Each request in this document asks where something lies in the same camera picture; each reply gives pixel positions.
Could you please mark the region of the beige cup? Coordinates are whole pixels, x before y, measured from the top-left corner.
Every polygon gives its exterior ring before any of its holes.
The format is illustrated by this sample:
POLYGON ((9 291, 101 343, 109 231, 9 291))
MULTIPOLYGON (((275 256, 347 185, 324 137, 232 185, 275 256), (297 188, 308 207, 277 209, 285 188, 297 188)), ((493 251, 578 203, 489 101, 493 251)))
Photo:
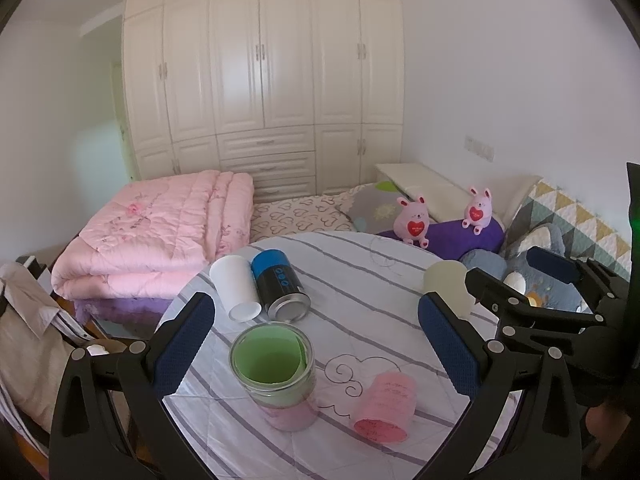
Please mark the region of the beige cup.
POLYGON ((458 318, 467 320, 475 304, 468 293, 465 277, 468 269, 459 261, 442 260, 429 266, 423 277, 423 292, 437 292, 458 318))

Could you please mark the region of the pink paper cup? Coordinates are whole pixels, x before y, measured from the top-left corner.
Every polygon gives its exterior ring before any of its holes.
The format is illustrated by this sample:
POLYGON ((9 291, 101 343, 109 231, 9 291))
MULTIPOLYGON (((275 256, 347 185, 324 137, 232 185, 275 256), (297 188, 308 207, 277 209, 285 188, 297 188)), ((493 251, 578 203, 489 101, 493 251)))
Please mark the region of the pink paper cup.
POLYGON ((399 443, 408 438, 415 411, 416 381, 401 372, 378 374, 352 412, 352 428, 376 443, 399 443))

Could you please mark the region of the triangle pattern cushion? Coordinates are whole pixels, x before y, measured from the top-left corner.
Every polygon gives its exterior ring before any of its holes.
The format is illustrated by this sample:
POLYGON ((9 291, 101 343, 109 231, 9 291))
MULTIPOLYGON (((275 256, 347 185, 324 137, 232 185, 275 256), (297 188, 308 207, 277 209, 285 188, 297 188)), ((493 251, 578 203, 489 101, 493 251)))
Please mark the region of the triangle pattern cushion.
POLYGON ((501 252, 538 226, 553 224, 567 257, 591 258, 629 280, 631 247, 616 229, 556 185, 539 179, 515 211, 501 252))

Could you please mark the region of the purple pillow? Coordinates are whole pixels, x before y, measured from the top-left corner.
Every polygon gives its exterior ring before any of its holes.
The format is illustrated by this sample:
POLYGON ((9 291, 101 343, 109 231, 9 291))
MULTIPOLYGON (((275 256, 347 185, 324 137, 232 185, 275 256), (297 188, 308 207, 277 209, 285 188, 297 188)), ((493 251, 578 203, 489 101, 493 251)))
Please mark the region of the purple pillow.
POLYGON ((503 229, 495 218, 478 235, 472 228, 463 229, 461 220, 430 223, 422 235, 428 241, 426 250, 444 260, 460 260, 474 249, 498 252, 504 240, 503 229))

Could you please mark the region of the right pink plush bunny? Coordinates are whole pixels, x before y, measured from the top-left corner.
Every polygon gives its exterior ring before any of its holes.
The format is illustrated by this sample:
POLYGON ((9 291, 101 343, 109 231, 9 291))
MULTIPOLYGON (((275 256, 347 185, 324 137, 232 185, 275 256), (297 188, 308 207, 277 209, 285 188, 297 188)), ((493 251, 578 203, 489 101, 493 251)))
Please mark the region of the right pink plush bunny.
POLYGON ((472 228, 475 235, 480 235, 491 222, 492 195, 489 188, 485 188, 482 192, 478 192, 476 188, 470 188, 470 193, 472 198, 465 208, 462 228, 472 228))

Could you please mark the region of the pink plush bunny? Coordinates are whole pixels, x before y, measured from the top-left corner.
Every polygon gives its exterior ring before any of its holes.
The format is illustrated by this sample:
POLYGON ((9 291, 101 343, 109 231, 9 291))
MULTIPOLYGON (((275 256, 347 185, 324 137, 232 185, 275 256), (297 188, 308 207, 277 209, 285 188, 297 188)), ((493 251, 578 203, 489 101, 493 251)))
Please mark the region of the pink plush bunny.
POLYGON ((431 220, 425 198, 419 195, 414 202, 410 202, 408 198, 398 197, 397 203, 400 213, 393 225, 395 235, 405 244, 418 244, 426 249, 430 244, 427 232, 431 220))
POLYGON ((465 208, 462 228, 472 228, 475 235, 480 235, 491 222, 492 195, 489 188, 485 188, 482 192, 478 192, 476 188, 470 188, 470 193, 472 198, 465 208))

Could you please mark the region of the beige clothes pile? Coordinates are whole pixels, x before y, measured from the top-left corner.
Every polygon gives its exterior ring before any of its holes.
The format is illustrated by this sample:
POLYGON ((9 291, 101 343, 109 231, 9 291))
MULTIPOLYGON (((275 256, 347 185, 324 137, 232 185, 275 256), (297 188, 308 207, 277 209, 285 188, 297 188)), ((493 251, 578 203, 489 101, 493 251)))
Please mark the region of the beige clothes pile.
POLYGON ((55 402, 73 351, 121 352, 117 340, 98 339, 46 292, 18 262, 1 263, 1 418, 42 455, 36 437, 51 431, 55 402))

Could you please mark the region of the white headboard box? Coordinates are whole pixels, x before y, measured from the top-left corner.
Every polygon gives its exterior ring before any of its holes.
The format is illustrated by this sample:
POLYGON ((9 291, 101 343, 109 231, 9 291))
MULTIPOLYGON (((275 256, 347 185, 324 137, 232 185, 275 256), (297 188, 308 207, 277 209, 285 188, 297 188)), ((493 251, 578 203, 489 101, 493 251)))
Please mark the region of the white headboard box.
POLYGON ((377 164, 378 176, 390 180, 400 192, 417 200, 426 199, 428 212, 437 222, 461 220, 471 199, 468 191, 450 182, 427 166, 406 164, 377 164))

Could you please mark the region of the left pink plush bunny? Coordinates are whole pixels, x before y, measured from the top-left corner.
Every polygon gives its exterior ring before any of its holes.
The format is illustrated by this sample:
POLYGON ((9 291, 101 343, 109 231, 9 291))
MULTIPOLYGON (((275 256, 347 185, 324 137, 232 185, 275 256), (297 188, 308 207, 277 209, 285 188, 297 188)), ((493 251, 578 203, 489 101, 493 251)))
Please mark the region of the left pink plush bunny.
POLYGON ((405 244, 418 244, 426 249, 430 244, 427 232, 431 220, 425 198, 419 195, 414 202, 410 202, 408 198, 398 197, 397 203, 400 213, 393 225, 395 235, 405 244))

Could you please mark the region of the grey cushion with green spot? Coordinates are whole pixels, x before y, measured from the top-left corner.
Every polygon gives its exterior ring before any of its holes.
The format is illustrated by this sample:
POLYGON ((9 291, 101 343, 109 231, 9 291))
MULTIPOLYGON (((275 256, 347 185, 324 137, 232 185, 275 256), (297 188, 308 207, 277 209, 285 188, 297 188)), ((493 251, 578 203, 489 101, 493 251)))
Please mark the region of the grey cushion with green spot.
POLYGON ((378 234, 393 229, 401 212, 400 198, 405 200, 407 196, 393 182, 369 183, 345 196, 337 209, 357 232, 378 234))

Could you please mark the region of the striped grey table cloth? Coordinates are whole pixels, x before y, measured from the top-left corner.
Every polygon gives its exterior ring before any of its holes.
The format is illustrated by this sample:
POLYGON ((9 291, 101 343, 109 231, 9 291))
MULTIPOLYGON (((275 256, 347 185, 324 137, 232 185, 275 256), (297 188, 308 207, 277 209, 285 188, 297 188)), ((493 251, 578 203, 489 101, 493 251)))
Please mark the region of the striped grey table cloth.
POLYGON ((229 366, 243 325, 218 311, 169 415, 221 479, 410 479, 444 442, 468 400, 456 393, 420 329, 416 308, 436 257, 355 232, 271 237, 242 249, 288 256, 309 295, 299 321, 316 358, 319 414, 299 432, 273 429, 229 366), (350 413, 376 375, 398 370, 418 386, 405 441, 382 445, 352 429, 350 413))

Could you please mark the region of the folded pink quilt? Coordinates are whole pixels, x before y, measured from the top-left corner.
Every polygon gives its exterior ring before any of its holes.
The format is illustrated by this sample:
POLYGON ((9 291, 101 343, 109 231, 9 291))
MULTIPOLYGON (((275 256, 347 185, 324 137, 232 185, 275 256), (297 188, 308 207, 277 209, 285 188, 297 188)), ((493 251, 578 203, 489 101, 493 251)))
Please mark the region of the folded pink quilt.
POLYGON ((58 256, 53 290, 70 301, 174 298, 209 263, 248 244, 253 198, 245 172, 129 183, 58 256))

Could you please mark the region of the blue and black metal can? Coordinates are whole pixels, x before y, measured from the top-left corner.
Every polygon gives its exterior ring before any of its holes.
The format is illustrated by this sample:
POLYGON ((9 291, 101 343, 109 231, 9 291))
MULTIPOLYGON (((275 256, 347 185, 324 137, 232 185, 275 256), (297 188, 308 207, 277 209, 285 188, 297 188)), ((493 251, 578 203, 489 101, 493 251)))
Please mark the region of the blue and black metal can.
POLYGON ((271 321, 294 323, 308 313, 310 298, 284 252, 264 250, 253 258, 250 267, 271 321))

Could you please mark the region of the white wardrobe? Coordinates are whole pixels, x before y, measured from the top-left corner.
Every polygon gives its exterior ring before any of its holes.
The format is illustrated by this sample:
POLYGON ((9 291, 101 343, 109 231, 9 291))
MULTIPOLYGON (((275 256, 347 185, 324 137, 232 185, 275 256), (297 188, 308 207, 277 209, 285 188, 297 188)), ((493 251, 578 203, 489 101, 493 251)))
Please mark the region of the white wardrobe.
POLYGON ((125 0, 139 174, 246 172, 265 202, 372 182, 400 159, 404 53, 400 0, 125 0))

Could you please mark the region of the wall switch panel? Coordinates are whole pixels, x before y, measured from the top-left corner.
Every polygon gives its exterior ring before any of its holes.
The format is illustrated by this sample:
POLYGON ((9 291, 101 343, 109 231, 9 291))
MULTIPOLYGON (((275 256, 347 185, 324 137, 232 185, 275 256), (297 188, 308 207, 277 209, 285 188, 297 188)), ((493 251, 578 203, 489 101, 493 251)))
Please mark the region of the wall switch panel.
POLYGON ((495 149, 490 144, 477 140, 472 136, 465 137, 464 148, 477 157, 486 160, 486 162, 493 162, 495 159, 495 149))

